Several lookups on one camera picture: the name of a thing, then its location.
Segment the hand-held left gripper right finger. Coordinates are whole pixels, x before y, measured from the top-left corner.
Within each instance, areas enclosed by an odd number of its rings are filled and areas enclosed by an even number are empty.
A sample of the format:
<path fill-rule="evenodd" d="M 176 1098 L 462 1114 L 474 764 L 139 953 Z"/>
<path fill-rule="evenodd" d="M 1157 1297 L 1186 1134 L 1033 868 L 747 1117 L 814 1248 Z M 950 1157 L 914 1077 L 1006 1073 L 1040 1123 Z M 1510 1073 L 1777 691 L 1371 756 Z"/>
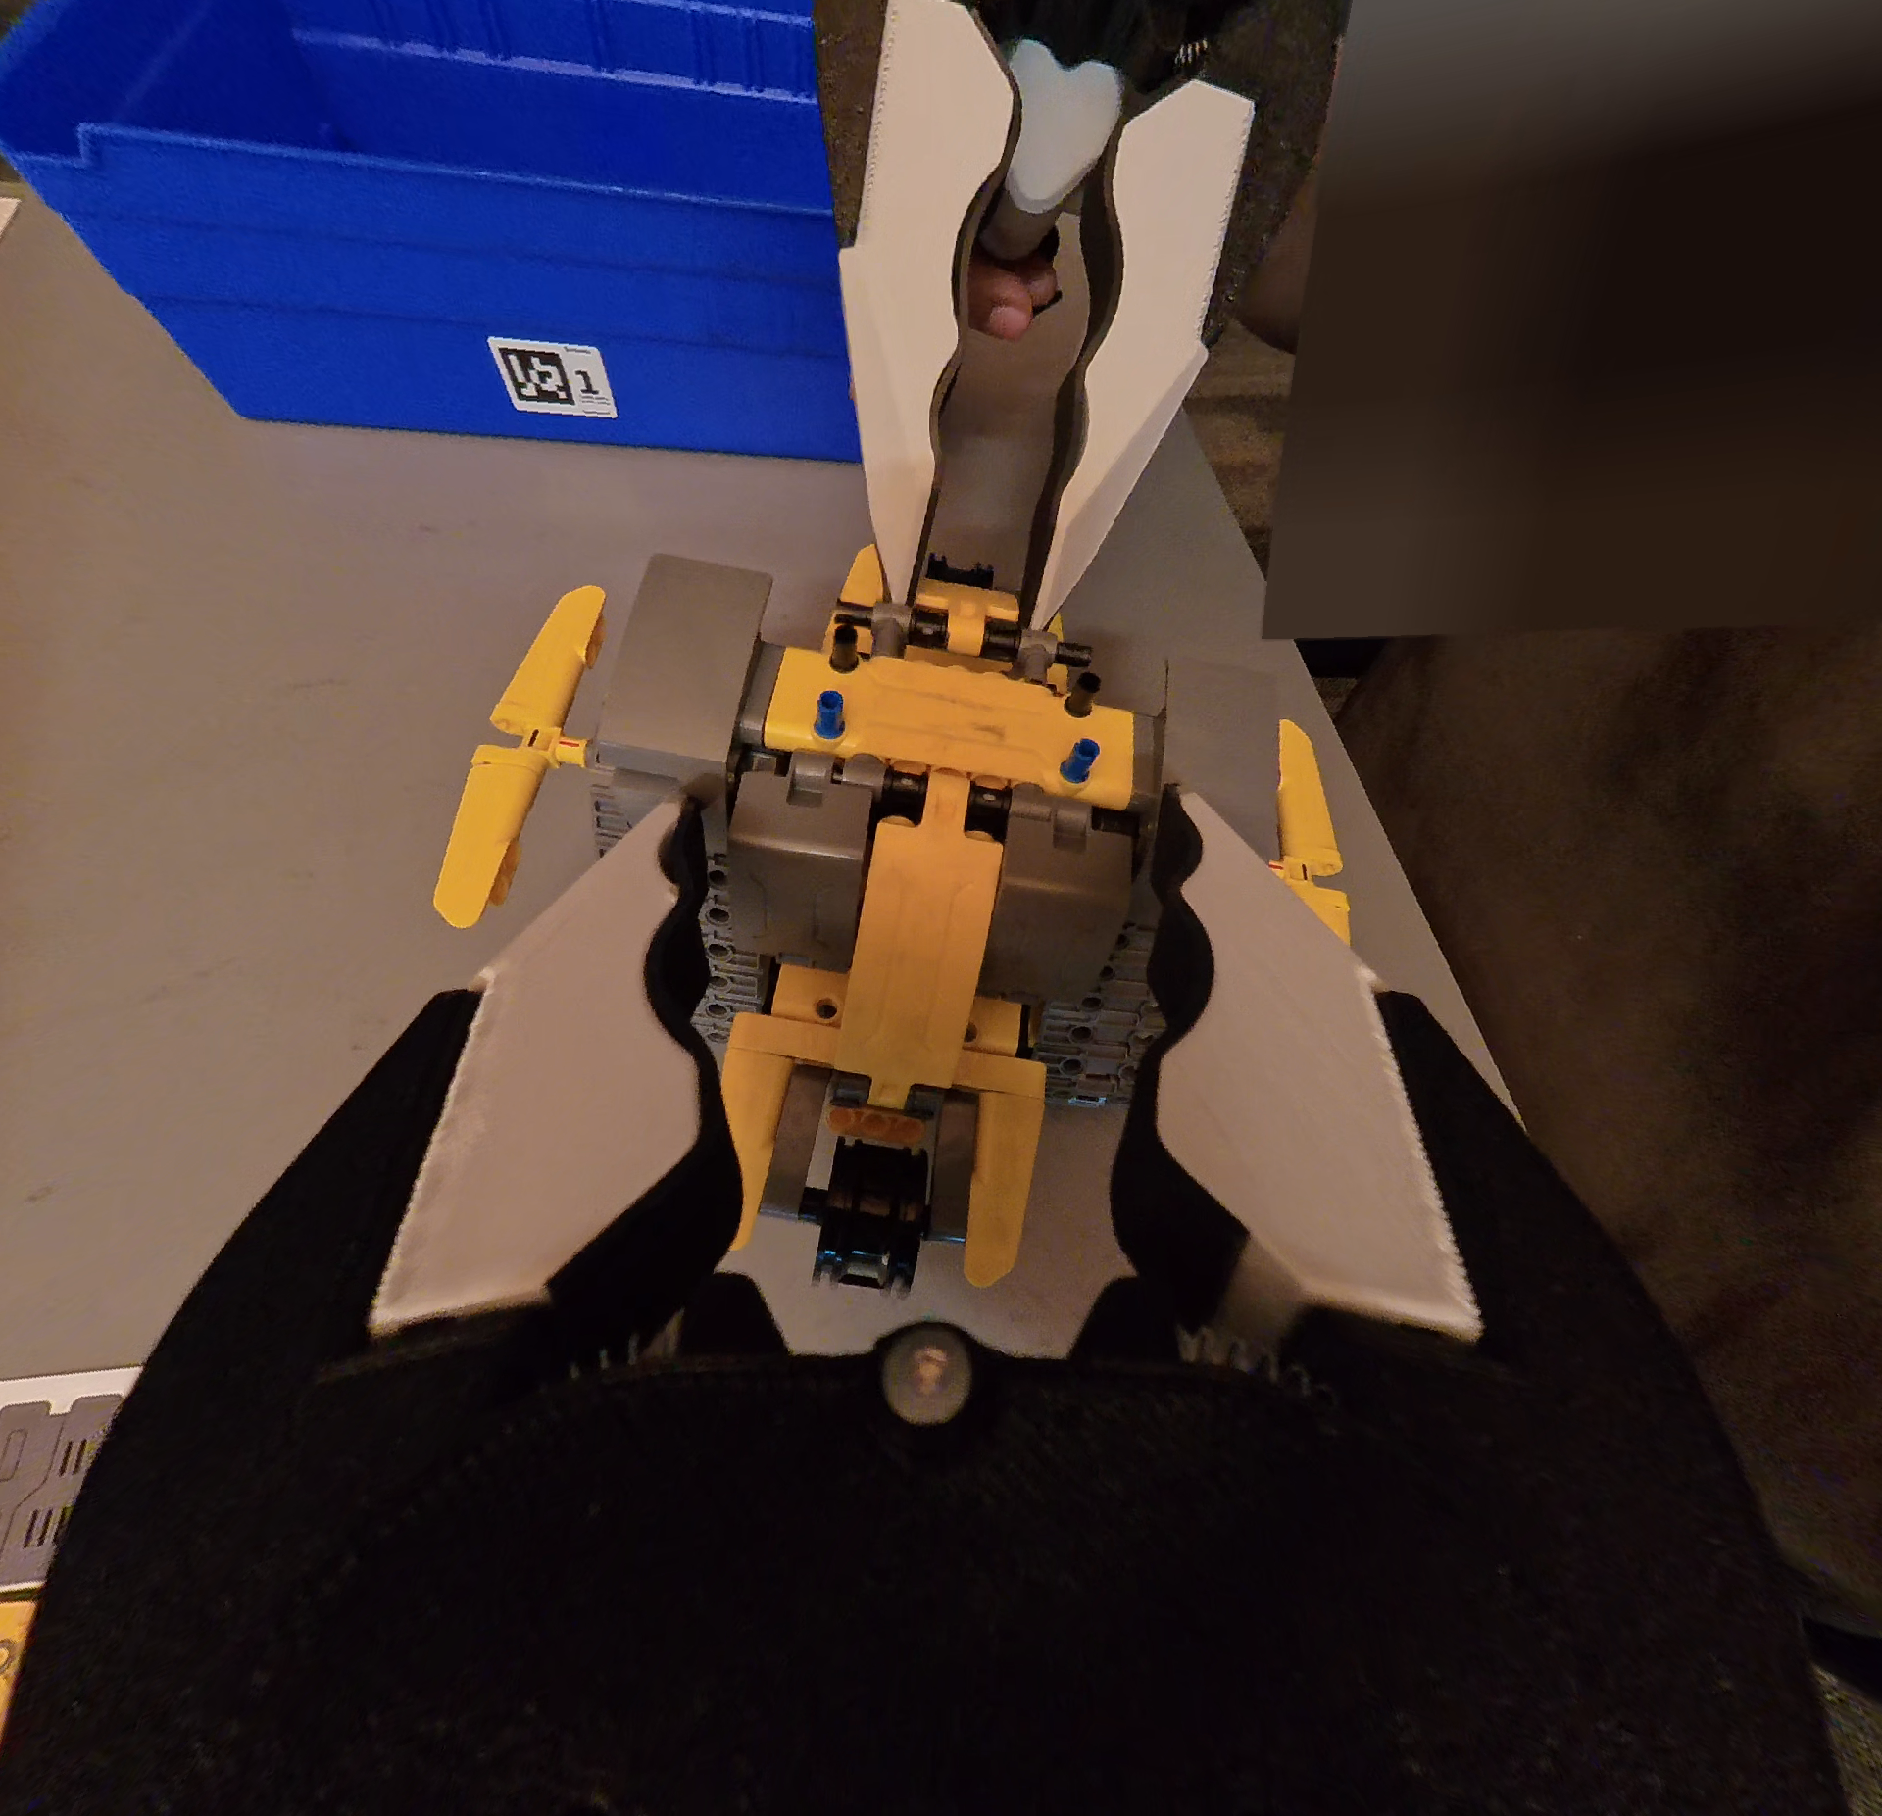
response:
<path fill-rule="evenodd" d="M 1363 962 L 1198 794 L 1167 792 L 1141 1062 L 1113 1169 L 1123 1254 L 1186 1334 L 1312 1310 L 1476 1343 L 1485 1320 Z"/>

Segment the person's right hand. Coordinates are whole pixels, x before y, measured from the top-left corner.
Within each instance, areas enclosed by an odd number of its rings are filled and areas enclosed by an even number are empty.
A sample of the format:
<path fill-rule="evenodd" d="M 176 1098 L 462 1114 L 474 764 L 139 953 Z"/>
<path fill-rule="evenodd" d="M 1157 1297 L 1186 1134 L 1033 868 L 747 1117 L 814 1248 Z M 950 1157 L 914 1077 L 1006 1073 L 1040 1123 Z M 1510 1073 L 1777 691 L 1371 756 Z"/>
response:
<path fill-rule="evenodd" d="M 976 245 L 966 289 L 968 324 L 1004 343 L 1024 340 L 1037 316 L 1062 299 L 1057 272 L 1061 245 L 1059 230 L 1022 254 L 1001 257 Z"/>

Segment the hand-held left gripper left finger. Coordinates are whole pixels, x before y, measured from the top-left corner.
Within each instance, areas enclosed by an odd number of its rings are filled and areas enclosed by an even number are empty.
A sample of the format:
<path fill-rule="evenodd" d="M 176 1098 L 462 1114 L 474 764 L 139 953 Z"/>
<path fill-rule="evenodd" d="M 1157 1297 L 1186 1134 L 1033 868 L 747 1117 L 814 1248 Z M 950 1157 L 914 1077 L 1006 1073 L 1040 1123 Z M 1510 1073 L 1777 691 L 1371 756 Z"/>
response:
<path fill-rule="evenodd" d="M 704 988 L 702 816 L 668 798 L 479 980 L 372 1334 L 555 1302 L 654 1334 L 731 1249 L 742 1184 Z"/>

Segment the yellow grey sticker sheet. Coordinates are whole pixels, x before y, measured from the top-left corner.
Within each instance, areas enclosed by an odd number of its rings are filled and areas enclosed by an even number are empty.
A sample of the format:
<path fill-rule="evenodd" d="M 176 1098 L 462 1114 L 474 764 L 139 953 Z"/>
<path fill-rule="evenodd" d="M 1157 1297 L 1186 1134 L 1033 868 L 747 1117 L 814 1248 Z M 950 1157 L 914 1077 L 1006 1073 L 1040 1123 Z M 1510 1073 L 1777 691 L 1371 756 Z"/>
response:
<path fill-rule="evenodd" d="M 2 1382 L 2 1710 L 83 1479 L 139 1366 Z"/>

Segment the yellow tracked brick vehicle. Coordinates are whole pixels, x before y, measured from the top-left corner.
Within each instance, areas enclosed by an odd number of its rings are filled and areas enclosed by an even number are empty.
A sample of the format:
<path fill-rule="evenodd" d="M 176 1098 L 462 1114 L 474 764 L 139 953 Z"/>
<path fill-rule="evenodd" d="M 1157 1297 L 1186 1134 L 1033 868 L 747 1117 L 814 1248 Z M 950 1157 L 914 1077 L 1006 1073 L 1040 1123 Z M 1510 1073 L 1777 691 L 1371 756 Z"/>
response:
<path fill-rule="evenodd" d="M 933 559 L 926 582 L 991 587 Z M 502 903 L 555 767 L 598 778 L 601 849 L 668 795 L 702 816 L 707 984 L 694 1026 L 757 1212 L 817 1228 L 821 1279 L 905 1291 L 958 1243 L 1004 1278 L 1045 1109 L 1127 1103 L 1164 1032 L 1150 984 L 1157 810 L 1210 794 L 1334 934 L 1343 861 L 1316 748 L 1257 674 L 1169 666 L 1157 711 L 1109 703 L 1054 620 L 1013 662 L 910 644 L 879 553 L 819 648 L 764 639 L 773 582 L 659 556 L 599 728 L 569 728 L 607 595 L 566 593 L 497 699 L 442 856 L 457 929 Z"/>

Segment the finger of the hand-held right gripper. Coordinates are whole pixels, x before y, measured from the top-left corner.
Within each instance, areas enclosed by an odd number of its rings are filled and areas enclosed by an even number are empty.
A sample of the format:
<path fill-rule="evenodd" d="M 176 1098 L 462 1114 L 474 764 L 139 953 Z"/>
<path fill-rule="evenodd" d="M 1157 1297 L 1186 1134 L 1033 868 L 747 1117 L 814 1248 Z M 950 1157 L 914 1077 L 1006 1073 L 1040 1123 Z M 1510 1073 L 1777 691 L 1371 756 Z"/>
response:
<path fill-rule="evenodd" d="M 1087 198 L 1093 319 L 1059 400 L 1025 573 L 1048 623 L 1083 579 L 1206 364 L 1255 101 L 1189 79 L 1130 117 Z"/>
<path fill-rule="evenodd" d="M 963 265 L 1018 134 L 1018 86 L 978 15 L 960 0 L 888 0 L 860 226 L 837 264 L 890 589 L 910 589 L 926 556 Z"/>

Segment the blue plastic bin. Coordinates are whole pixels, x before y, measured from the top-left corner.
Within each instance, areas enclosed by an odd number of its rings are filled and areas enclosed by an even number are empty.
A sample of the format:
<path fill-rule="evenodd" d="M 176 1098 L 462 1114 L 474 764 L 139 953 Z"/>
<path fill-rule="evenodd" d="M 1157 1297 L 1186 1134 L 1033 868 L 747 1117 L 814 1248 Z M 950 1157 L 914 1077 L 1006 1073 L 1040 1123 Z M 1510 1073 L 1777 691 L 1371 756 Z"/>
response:
<path fill-rule="evenodd" d="M 244 418 L 860 460 L 812 0 L 43 0 L 2 135 Z"/>

